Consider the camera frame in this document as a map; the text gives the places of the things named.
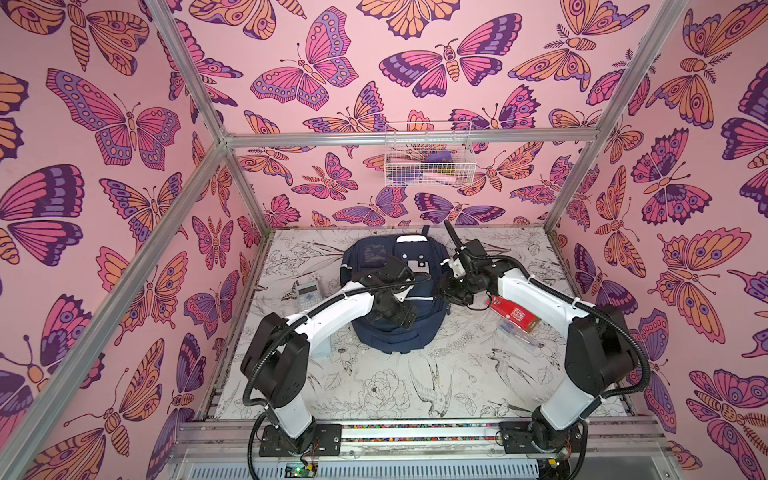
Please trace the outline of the navy blue backpack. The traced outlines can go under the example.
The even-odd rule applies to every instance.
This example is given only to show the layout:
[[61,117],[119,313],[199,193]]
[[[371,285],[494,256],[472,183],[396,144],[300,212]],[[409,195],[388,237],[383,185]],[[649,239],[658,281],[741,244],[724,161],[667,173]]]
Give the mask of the navy blue backpack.
[[354,281],[373,286],[373,300],[378,291],[412,287],[407,301],[416,312],[410,329],[382,330],[371,324],[371,309],[352,321],[359,340],[386,354],[405,354],[431,343],[448,312],[438,288],[448,271],[447,259],[442,243],[421,234],[366,237],[349,247],[340,267],[342,285]]

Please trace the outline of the grey scientific calculator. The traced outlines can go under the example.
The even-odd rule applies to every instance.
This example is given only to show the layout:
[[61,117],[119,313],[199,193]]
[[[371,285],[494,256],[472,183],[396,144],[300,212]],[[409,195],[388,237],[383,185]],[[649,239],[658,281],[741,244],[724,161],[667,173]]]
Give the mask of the grey scientific calculator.
[[321,285],[318,281],[298,284],[295,287],[297,302],[302,309],[310,308],[324,300]]

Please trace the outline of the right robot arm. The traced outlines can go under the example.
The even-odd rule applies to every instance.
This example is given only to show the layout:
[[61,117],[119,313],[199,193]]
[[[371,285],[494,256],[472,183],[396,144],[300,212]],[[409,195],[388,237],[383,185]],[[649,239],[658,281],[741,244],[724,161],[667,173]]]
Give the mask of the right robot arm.
[[513,303],[539,320],[562,342],[560,377],[551,395],[524,428],[502,428],[524,452],[554,454],[578,435],[583,446],[588,418],[607,400],[643,391],[651,380],[650,361],[629,332],[623,311],[595,305],[555,289],[509,255],[490,254],[477,240],[460,239],[450,221],[444,227],[455,246],[440,293],[470,306],[476,295]]

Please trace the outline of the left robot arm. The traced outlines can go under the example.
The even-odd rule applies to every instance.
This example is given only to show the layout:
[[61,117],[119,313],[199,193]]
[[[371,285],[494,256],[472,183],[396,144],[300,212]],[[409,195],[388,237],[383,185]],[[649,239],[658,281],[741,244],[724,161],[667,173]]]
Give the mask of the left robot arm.
[[428,273],[416,273],[390,257],[382,267],[353,276],[314,306],[285,317],[266,315],[240,365],[246,377],[242,404],[264,408],[264,418],[289,453],[308,452],[318,443],[317,421],[303,398],[312,356],[328,357],[332,335],[371,313],[411,326],[415,313],[407,296],[430,280]]

